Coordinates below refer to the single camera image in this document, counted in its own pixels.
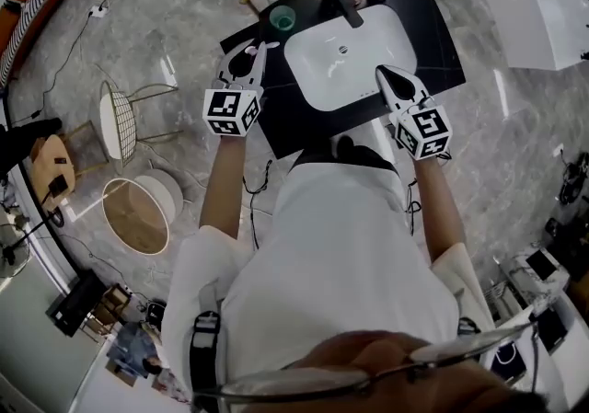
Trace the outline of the person's left forearm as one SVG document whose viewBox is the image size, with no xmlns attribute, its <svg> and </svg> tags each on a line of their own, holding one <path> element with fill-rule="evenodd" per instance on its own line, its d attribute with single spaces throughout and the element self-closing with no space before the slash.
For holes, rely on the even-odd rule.
<svg viewBox="0 0 589 413">
<path fill-rule="evenodd" d="M 199 226 L 237 239 L 240 226 L 246 139 L 222 136 L 205 191 Z"/>
</svg>

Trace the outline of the black flat case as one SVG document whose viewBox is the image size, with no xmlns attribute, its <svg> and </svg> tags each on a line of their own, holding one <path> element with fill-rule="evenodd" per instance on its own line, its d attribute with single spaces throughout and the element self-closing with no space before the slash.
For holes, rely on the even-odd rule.
<svg viewBox="0 0 589 413">
<path fill-rule="evenodd" d="M 54 326 L 72 338 L 100 302 L 106 285 L 93 270 L 84 271 L 67 295 L 58 296 L 46 311 Z"/>
</svg>

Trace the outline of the person's black trousers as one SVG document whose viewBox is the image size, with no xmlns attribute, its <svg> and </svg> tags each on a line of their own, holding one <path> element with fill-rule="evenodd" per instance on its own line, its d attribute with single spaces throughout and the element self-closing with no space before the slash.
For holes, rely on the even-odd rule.
<svg viewBox="0 0 589 413">
<path fill-rule="evenodd" d="M 327 148 L 307 148 L 296 158 L 292 168 L 303 164 L 345 164 L 385 169 L 397 173 L 395 166 L 381 157 L 377 152 L 364 145 L 354 145 L 343 155 L 337 155 Z"/>
</svg>

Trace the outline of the black vanity unit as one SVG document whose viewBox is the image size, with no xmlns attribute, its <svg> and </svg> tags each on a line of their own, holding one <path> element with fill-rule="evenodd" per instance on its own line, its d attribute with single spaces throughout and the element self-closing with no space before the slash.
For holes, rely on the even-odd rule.
<svg viewBox="0 0 589 413">
<path fill-rule="evenodd" d="M 319 111 L 305 100 L 284 56 L 284 45 L 296 33 L 342 17 L 330 10 L 323 0 L 279 0 L 290 6 L 296 22 L 289 31 L 275 29 L 264 9 L 255 24 L 221 40 L 223 52 L 252 40 L 259 44 L 279 41 L 280 46 L 267 53 L 260 127 L 278 158 L 286 157 L 310 145 L 316 139 L 330 137 L 388 114 L 380 92 L 331 112 Z M 386 0 L 369 6 L 386 5 L 399 16 L 417 57 L 414 73 L 427 90 L 436 95 L 465 83 L 466 79 L 456 47 L 435 0 Z"/>
</svg>

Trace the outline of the person's right forearm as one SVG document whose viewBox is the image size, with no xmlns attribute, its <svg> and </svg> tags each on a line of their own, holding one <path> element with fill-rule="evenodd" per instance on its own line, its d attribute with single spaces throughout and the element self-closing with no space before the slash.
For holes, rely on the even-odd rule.
<svg viewBox="0 0 589 413">
<path fill-rule="evenodd" d="M 432 262 L 446 250 L 466 243 L 464 225 L 454 197 L 436 157 L 413 162 L 422 205 L 426 246 Z"/>
</svg>

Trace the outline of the round wooden side table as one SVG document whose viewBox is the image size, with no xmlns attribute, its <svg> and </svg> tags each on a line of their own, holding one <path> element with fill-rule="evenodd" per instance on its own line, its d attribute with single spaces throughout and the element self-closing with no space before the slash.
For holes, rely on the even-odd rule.
<svg viewBox="0 0 589 413">
<path fill-rule="evenodd" d="M 102 193 L 102 209 L 112 232 L 131 250 L 155 256 L 170 239 L 170 226 L 183 210 L 179 183 L 161 169 L 134 178 L 114 178 Z"/>
</svg>

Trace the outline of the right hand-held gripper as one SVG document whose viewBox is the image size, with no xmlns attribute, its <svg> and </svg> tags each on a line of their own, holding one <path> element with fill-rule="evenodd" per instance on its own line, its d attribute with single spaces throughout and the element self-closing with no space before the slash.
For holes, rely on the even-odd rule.
<svg viewBox="0 0 589 413">
<path fill-rule="evenodd" d="M 417 75 L 397 66 L 378 65 L 375 80 L 390 110 L 396 109 L 397 102 L 415 104 L 430 96 Z M 392 112 L 389 120 L 394 129 L 393 138 L 413 160 L 421 161 L 448 151 L 453 130 L 443 106 L 429 101 L 402 113 Z"/>
</svg>

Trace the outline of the person's white shirt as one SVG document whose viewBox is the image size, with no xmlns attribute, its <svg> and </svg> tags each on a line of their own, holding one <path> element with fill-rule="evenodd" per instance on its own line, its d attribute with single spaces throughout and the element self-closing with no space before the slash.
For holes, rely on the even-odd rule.
<svg viewBox="0 0 589 413">
<path fill-rule="evenodd" d="M 205 226 L 180 248 L 162 323 L 171 371 L 189 387 L 189 345 L 201 292 L 215 290 L 221 376 L 279 370 L 320 342 L 360 330 L 431 343 L 461 321 L 494 329 L 463 244 L 429 262 L 406 224 L 390 170 L 307 163 L 287 175 L 271 230 L 252 250 Z"/>
</svg>

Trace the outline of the floor fan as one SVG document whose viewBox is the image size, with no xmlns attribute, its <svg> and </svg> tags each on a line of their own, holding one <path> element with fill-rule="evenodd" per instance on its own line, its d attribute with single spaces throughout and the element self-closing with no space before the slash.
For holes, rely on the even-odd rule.
<svg viewBox="0 0 589 413">
<path fill-rule="evenodd" d="M 24 215 L 15 215 L 0 209 L 0 281 L 11 280 L 36 258 L 46 272 L 54 277 L 58 274 L 40 241 L 50 240 L 50 236 L 36 235 L 47 224 L 64 226 L 64 217 L 60 209 L 49 212 L 34 225 Z"/>
</svg>

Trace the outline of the white sink basin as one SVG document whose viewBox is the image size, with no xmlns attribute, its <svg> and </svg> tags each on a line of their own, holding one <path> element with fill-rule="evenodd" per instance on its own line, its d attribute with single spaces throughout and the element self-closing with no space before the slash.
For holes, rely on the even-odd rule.
<svg viewBox="0 0 589 413">
<path fill-rule="evenodd" d="M 296 33 L 284 45 L 295 81 L 314 109 L 331 112 L 377 93 L 380 64 L 416 72 L 417 57 L 398 14 L 386 5 L 358 14 L 364 21 L 359 28 L 336 17 Z"/>
</svg>

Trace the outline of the striped sofa seat pad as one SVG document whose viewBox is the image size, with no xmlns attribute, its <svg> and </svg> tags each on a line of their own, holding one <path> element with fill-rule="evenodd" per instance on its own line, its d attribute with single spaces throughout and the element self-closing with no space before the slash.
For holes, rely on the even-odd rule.
<svg viewBox="0 0 589 413">
<path fill-rule="evenodd" d="M 8 38 L 8 43 L 0 56 L 0 86 L 6 87 L 10 73 L 15 65 L 18 50 L 22 47 L 25 36 L 33 21 L 39 16 L 48 0 L 27 0 L 20 11 L 16 26 Z"/>
</svg>

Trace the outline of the marble-top table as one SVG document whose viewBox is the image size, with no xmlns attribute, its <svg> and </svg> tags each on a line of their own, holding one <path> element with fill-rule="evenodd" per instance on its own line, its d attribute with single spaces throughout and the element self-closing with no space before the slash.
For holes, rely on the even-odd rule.
<svg viewBox="0 0 589 413">
<path fill-rule="evenodd" d="M 525 262 L 527 257 L 539 249 L 557 266 L 557 271 L 546 281 L 541 281 Z M 533 307 L 535 315 L 540 315 L 549 308 L 560 297 L 570 280 L 569 272 L 539 243 L 524 248 L 514 256 L 503 258 L 499 266 L 525 302 Z"/>
</svg>

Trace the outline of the metal-framed glasses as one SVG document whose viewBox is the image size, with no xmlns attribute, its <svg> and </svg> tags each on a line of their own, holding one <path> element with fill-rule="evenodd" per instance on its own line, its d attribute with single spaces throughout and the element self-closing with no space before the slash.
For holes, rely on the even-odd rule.
<svg viewBox="0 0 589 413">
<path fill-rule="evenodd" d="M 533 384 L 537 382 L 538 328 L 536 322 L 468 334 L 453 341 L 421 347 L 409 354 L 409 361 L 378 374 L 354 368 L 302 367 L 253 373 L 216 386 L 193 384 L 192 409 L 220 413 L 226 405 L 294 403 L 362 393 L 377 382 L 397 373 L 411 378 L 469 361 L 505 344 L 514 343 L 531 332 L 534 354 Z"/>
</svg>

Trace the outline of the white box cabinet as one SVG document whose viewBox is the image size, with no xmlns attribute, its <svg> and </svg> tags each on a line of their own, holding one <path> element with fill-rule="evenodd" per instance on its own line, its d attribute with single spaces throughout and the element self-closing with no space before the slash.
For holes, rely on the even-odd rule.
<svg viewBox="0 0 589 413">
<path fill-rule="evenodd" d="M 486 0 L 511 68 L 560 71 L 589 55 L 589 0 Z"/>
</svg>

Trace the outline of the light wooden low table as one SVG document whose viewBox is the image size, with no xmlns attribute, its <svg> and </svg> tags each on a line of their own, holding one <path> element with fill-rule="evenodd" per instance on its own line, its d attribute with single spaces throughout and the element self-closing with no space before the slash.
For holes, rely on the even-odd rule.
<svg viewBox="0 0 589 413">
<path fill-rule="evenodd" d="M 60 136 L 51 135 L 41 145 L 36 145 L 30 179 L 41 207 L 49 212 L 58 207 L 75 188 L 75 170 L 65 144 Z M 50 192 L 50 183 L 63 176 L 66 187 L 56 197 Z"/>
</svg>

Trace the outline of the black tablet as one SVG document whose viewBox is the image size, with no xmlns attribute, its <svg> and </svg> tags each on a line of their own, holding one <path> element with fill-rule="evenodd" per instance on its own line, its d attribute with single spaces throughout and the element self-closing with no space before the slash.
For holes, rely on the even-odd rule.
<svg viewBox="0 0 589 413">
<path fill-rule="evenodd" d="M 541 249 L 527 257 L 525 262 L 541 281 L 546 281 L 557 271 L 557 266 Z"/>
</svg>

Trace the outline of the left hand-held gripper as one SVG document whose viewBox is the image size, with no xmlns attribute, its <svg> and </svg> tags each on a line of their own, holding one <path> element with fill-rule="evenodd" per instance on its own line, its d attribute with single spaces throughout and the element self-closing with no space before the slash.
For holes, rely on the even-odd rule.
<svg viewBox="0 0 589 413">
<path fill-rule="evenodd" d="M 217 66 L 213 87 L 205 90 L 202 118 L 215 135 L 245 137 L 260 115 L 266 42 L 257 47 L 249 75 L 236 76 L 229 69 L 233 59 L 249 46 L 240 43 L 228 52 Z"/>
</svg>

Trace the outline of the black faucet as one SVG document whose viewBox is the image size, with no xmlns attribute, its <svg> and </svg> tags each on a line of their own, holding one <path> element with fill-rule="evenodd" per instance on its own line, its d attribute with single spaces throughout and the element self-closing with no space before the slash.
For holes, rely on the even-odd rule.
<svg viewBox="0 0 589 413">
<path fill-rule="evenodd" d="M 323 0 L 328 8 L 339 12 L 353 29 L 360 28 L 364 20 L 358 14 L 354 0 Z"/>
</svg>

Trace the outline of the green cup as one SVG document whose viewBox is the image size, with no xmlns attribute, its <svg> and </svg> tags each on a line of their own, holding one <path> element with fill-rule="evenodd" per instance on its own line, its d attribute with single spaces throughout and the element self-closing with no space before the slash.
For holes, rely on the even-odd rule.
<svg viewBox="0 0 589 413">
<path fill-rule="evenodd" d="M 271 25 L 280 31 L 289 31 L 295 26 L 296 13 L 290 6 L 276 6 L 269 14 Z"/>
</svg>

